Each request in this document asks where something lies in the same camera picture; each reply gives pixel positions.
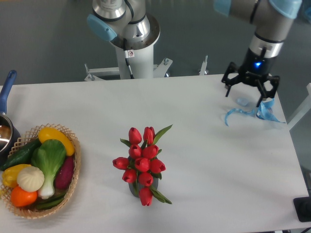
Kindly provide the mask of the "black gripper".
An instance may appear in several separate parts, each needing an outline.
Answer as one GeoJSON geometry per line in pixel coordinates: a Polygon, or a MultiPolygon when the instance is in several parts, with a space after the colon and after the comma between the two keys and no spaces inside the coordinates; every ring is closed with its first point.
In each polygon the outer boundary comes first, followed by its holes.
{"type": "Polygon", "coordinates": [[[229,63],[221,80],[227,90],[226,97],[228,97],[231,87],[241,82],[247,85],[255,85],[258,88],[260,98],[256,107],[259,107],[263,100],[267,98],[273,99],[275,97],[280,77],[268,75],[276,57],[267,57],[267,54],[268,49],[266,47],[259,51],[259,55],[248,49],[243,64],[240,67],[234,62],[229,63]],[[236,71],[238,72],[237,75],[230,78],[229,74],[233,74],[236,71]],[[267,90],[264,86],[267,81],[272,86],[270,90],[267,90]]]}

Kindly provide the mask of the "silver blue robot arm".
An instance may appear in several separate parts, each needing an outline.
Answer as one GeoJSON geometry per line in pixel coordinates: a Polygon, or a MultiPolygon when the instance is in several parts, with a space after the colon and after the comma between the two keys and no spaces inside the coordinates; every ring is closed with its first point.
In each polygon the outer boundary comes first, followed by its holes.
{"type": "Polygon", "coordinates": [[[227,91],[243,83],[256,87],[259,102],[274,98],[280,77],[269,73],[297,17],[300,0],[216,0],[214,10],[248,21],[256,30],[241,66],[231,62],[223,77],[227,91]]]}

